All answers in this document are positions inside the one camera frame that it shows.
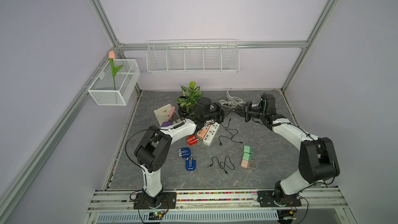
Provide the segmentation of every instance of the white cable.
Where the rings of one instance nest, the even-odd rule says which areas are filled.
[[[228,91],[226,92],[226,98],[227,100],[219,101],[221,106],[225,109],[234,109],[237,107],[242,107],[243,104],[246,103],[246,101],[242,100],[239,97],[231,96]]]

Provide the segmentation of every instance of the black cable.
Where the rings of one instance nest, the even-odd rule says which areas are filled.
[[[212,158],[211,158],[212,164],[209,165],[209,168],[212,167],[213,164],[214,164],[213,158],[216,158],[216,159],[217,159],[217,164],[218,164],[218,166],[220,167],[220,169],[223,169],[223,170],[224,170],[225,174],[228,174],[228,172],[226,171],[225,167],[228,167],[230,170],[234,170],[234,169],[235,169],[235,165],[231,162],[231,158],[230,158],[229,156],[226,156],[226,157],[225,157],[224,162],[223,162],[223,161],[219,162],[217,157],[212,157]],[[229,166],[226,164],[226,158],[229,159],[229,163],[230,163],[234,168],[231,168],[231,167],[229,167]]]
[[[141,222],[145,224],[145,222],[142,220],[142,217],[141,217],[141,214],[140,214],[140,204],[141,204],[140,202],[141,202],[141,198],[140,198],[140,200],[138,201],[138,205],[137,205],[138,216],[140,217]]]
[[[310,204],[308,203],[307,199],[305,197],[302,197],[306,202],[307,202],[307,210],[305,211],[305,215],[302,218],[302,220],[296,224],[300,224],[302,221],[304,221],[305,217],[307,216],[307,212],[308,212],[308,207],[310,206]]]
[[[131,196],[132,196],[135,192],[139,192],[139,191],[142,192],[142,190],[137,190],[137,191],[134,191],[134,192],[132,192],[132,193],[130,194],[129,198],[130,198],[131,201],[133,201],[133,199],[131,199]],[[140,202],[138,202],[138,204],[137,204],[137,209],[138,209],[138,215],[139,215],[141,221],[144,223],[144,221],[142,220],[141,215],[140,215]]]
[[[131,200],[131,201],[134,201],[133,199],[131,199],[131,196],[132,196],[135,192],[140,192],[140,191],[142,192],[142,190],[137,190],[137,191],[132,192],[132,193],[130,194],[130,196],[129,196],[130,200]]]
[[[251,120],[254,121],[254,122],[256,122],[256,123],[259,123],[260,125],[263,125],[263,123],[258,122],[258,121],[255,121],[254,118],[252,118]]]
[[[229,121],[228,121],[228,126],[227,126],[227,127],[223,126],[222,123],[220,123],[220,125],[221,125],[222,127],[224,127],[224,129],[225,129],[227,132],[229,132],[229,134],[231,134],[231,137],[230,137],[230,138],[227,137],[227,136],[224,136],[224,135],[220,135],[220,136],[218,137],[218,141],[220,142],[220,147],[222,147],[222,142],[221,142],[221,139],[220,139],[221,137],[225,137],[225,138],[227,138],[227,139],[230,139],[232,142],[235,142],[235,143],[241,143],[241,144],[243,144],[243,142],[232,140],[233,137],[234,137],[236,134],[238,134],[239,131],[238,131],[237,129],[228,128],[230,123],[231,123],[231,119],[229,119]],[[234,130],[234,131],[236,131],[236,133],[235,133],[235,134],[232,134],[232,132],[230,132],[229,130]]]
[[[214,124],[216,121],[215,120],[213,120],[212,122],[210,122],[210,123],[206,123],[205,122],[205,126],[209,126],[209,125],[211,125],[211,124]]]
[[[140,133],[140,132],[143,132],[143,131],[148,131],[148,130],[154,130],[153,128],[149,128],[149,129],[145,129],[145,130],[141,130],[141,131],[139,131],[139,132],[136,132],[136,133],[134,133],[131,137],[129,137],[129,139],[126,141],[126,144],[125,144],[125,153],[126,153],[126,156],[128,157],[128,159],[130,160],[130,161],[132,161],[132,163],[133,164],[135,164],[136,166],[138,166],[140,169],[142,169],[142,171],[145,173],[145,170],[141,167],[141,166],[139,166],[136,162],[134,162],[131,158],[130,158],[130,156],[127,154],[127,143],[130,141],[130,139],[132,138],[132,137],[134,137],[135,135],[137,135],[138,133]],[[144,178],[145,178],[145,185],[147,185],[147,176],[144,176]]]

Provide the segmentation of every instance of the white wire basket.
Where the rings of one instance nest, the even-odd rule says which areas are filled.
[[[150,73],[238,72],[238,42],[148,43]]]
[[[136,60],[114,59],[113,63],[123,65],[115,76],[116,90],[109,61],[88,88],[97,105],[126,106],[140,76]]]

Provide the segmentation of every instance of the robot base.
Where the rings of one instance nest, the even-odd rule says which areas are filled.
[[[293,206],[301,207],[300,198],[297,199],[296,197],[292,196],[292,197],[289,197],[289,199],[284,199],[284,202],[287,202],[287,203],[280,203],[280,202],[276,203],[273,193],[274,193],[273,190],[257,191],[257,194],[258,194],[257,201],[260,203],[260,207],[262,207],[262,208],[283,207],[284,205],[290,207],[289,203],[291,204],[292,207]]]
[[[177,193],[176,192],[162,192],[160,196],[162,200],[166,200],[169,203],[169,209],[176,208]],[[154,209],[154,208],[164,208],[167,209],[167,203],[164,201],[160,202],[160,206],[152,206],[152,204],[147,200],[144,193],[137,193],[134,200],[134,209]]]

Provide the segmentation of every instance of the white wall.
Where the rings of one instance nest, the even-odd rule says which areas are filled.
[[[334,142],[358,223],[396,223],[398,0],[340,0],[286,94]]]
[[[87,0],[0,0],[0,197],[110,49]],[[131,109],[92,99],[9,223],[81,223]]]
[[[0,0],[0,9],[3,195],[110,44],[87,0]]]
[[[33,182],[8,224],[80,224],[102,190],[135,92],[125,107],[89,98]]]
[[[306,40],[326,0],[101,0],[122,43]]]
[[[147,71],[146,51],[125,51],[136,59],[140,68],[141,89],[177,89],[196,81],[202,89],[281,88],[300,54],[300,48],[240,49],[240,71],[237,73],[171,73]]]

